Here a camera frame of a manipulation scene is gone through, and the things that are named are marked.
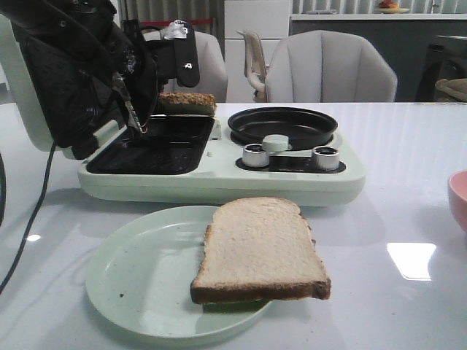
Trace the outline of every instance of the gray upholstered chair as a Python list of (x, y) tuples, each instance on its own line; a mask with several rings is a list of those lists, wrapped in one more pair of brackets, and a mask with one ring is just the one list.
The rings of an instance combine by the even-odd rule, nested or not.
[(282, 39), (266, 75), (268, 102), (391, 102), (397, 76), (366, 39), (310, 31)]
[[(158, 39), (159, 32), (144, 34), (146, 39)], [(216, 102), (224, 103), (227, 98), (227, 69), (220, 51), (219, 42), (211, 34), (195, 32), (198, 51), (199, 83), (195, 87), (183, 87), (175, 79), (164, 85), (164, 92), (211, 93)]]

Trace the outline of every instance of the white bread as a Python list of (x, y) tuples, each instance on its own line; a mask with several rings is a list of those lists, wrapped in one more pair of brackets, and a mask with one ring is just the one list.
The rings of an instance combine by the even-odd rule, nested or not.
[(242, 198), (216, 210), (190, 286), (194, 303), (328, 299), (331, 280), (300, 208), (283, 198)]

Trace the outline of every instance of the pink bowl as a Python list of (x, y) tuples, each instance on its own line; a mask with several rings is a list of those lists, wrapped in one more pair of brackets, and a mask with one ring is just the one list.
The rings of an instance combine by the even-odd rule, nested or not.
[(467, 170), (459, 171), (449, 177), (448, 197), (453, 217), (467, 232)]

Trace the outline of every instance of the power cord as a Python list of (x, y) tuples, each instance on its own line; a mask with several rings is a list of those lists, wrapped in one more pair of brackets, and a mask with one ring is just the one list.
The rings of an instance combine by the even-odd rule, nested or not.
[(0, 284), (0, 295), (2, 294), (4, 288), (7, 286), (8, 281), (12, 278), (13, 273), (15, 272), (15, 269), (18, 266), (18, 263), (20, 262), (20, 258), (21, 258), (21, 255), (23, 254), (24, 246), (26, 245), (26, 242), (28, 240), (28, 236), (29, 236), (29, 232), (31, 231), (32, 224), (34, 220), (36, 219), (36, 215), (39, 212), (39, 209), (42, 206), (42, 202), (44, 201), (45, 194), (47, 192), (47, 186), (49, 183), (50, 168), (52, 167), (52, 159), (53, 159), (53, 155), (55, 153), (56, 147), (57, 147), (57, 144), (53, 142), (52, 147), (50, 148), (49, 158), (47, 159), (47, 165), (45, 167), (44, 181), (42, 183), (42, 190), (39, 196), (39, 200), (37, 201), (37, 204), (34, 207), (34, 210), (32, 211), (31, 217), (29, 218), (28, 224), (26, 225), (26, 229), (24, 230), (24, 234), (23, 234), (23, 239), (21, 240), (18, 251), (16, 252), (15, 259), (13, 260), (13, 263), (10, 266), (8, 273), (5, 276), (3, 282)]
[(5, 167), (3, 159), (0, 155), (0, 226), (3, 222), (5, 214), (5, 205), (7, 202), (7, 176), (5, 175)]

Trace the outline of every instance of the black appliance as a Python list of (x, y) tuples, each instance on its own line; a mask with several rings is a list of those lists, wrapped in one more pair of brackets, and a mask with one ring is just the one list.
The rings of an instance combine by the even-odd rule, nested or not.
[(440, 79), (467, 77), (467, 36), (436, 36), (428, 45), (425, 67), (415, 101), (436, 101), (439, 91), (435, 83)]

